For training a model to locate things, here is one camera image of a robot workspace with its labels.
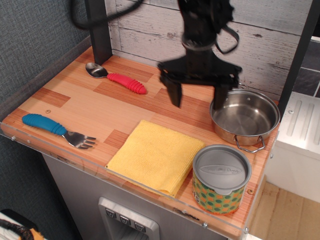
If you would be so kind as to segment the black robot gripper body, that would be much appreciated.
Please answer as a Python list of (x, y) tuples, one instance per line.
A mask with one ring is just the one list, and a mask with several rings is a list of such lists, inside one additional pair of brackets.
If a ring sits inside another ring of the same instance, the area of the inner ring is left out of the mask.
[(168, 88), (182, 85), (231, 89), (239, 82), (242, 68), (217, 57), (212, 50), (187, 50), (179, 58), (160, 62), (160, 81)]

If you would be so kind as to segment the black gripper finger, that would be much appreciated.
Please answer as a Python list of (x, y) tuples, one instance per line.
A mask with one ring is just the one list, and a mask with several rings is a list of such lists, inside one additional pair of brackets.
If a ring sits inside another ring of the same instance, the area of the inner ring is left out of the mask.
[(223, 107), (228, 92), (232, 88), (229, 85), (216, 86), (214, 88), (213, 109), (219, 110)]
[(174, 82), (169, 77), (161, 75), (160, 81), (164, 84), (167, 89), (168, 96), (170, 98), (171, 103), (180, 107), (181, 99), (182, 99), (182, 87), (180, 83)]

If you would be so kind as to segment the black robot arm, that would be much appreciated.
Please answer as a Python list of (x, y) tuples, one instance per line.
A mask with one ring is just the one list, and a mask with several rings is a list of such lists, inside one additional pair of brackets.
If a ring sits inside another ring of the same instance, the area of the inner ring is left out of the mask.
[(228, 92), (238, 86), (242, 71), (212, 50), (218, 46), (221, 30), (239, 40), (239, 35), (227, 26), (233, 20), (234, 8), (228, 0), (180, 0), (178, 6), (184, 22), (181, 42), (185, 55), (158, 64), (160, 81), (176, 107), (181, 104), (183, 84), (213, 86), (213, 108), (219, 110)]

